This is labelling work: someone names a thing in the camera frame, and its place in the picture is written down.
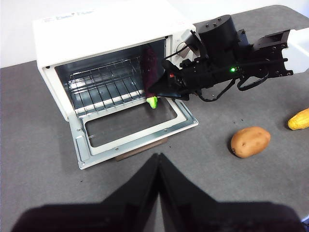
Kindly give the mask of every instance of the oven door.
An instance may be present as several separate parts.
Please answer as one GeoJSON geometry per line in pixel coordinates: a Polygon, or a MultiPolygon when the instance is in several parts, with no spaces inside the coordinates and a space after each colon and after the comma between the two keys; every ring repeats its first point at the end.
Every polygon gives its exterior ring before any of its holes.
{"type": "Polygon", "coordinates": [[[198,125],[182,101],[165,98],[155,110],[138,99],[69,122],[80,169],[198,125]]]}

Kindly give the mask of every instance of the corn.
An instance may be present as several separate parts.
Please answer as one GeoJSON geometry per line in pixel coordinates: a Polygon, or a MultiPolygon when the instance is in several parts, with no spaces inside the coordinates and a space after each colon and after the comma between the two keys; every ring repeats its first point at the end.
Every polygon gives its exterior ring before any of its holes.
{"type": "Polygon", "coordinates": [[[288,126],[292,130],[305,129],[309,127],[309,108],[293,116],[288,121],[288,126]]]}

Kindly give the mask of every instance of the gray table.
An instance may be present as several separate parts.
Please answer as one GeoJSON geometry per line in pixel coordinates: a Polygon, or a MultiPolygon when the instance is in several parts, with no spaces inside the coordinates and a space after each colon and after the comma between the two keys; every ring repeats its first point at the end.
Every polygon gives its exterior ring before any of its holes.
{"type": "MultiPolygon", "coordinates": [[[[254,39],[284,29],[309,27],[309,19],[282,6],[233,16],[254,39]]],[[[226,83],[205,91],[218,93],[226,83]]],[[[267,80],[245,92],[233,87],[216,102],[186,102],[199,126],[166,144],[121,162],[79,170],[69,124],[43,82],[36,62],[1,69],[1,231],[20,214],[48,203],[102,201],[155,152],[163,152],[193,183],[218,201],[272,201],[309,214],[309,129],[291,131],[287,120],[309,107],[309,73],[267,80]],[[267,129],[272,139],[261,154],[238,159],[228,151],[234,132],[267,129]]],[[[163,231],[160,206],[147,231],[163,231]]]]}

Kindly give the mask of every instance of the oven rack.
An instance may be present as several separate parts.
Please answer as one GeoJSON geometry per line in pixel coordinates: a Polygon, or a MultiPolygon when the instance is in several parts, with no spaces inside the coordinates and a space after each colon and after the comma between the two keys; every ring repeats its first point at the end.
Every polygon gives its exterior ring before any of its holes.
{"type": "Polygon", "coordinates": [[[75,72],[67,85],[78,117],[145,97],[140,56],[75,72]]]}

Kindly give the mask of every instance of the white toaster oven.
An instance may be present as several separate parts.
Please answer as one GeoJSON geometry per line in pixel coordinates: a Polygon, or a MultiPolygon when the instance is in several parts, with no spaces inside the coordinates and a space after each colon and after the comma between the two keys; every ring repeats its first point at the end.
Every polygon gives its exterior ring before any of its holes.
{"type": "Polygon", "coordinates": [[[34,21],[33,29],[38,69],[70,124],[80,169],[198,124],[182,101],[160,98],[155,110],[145,104],[144,46],[155,51],[160,75],[160,61],[195,30],[166,1],[49,17],[34,21]]]}

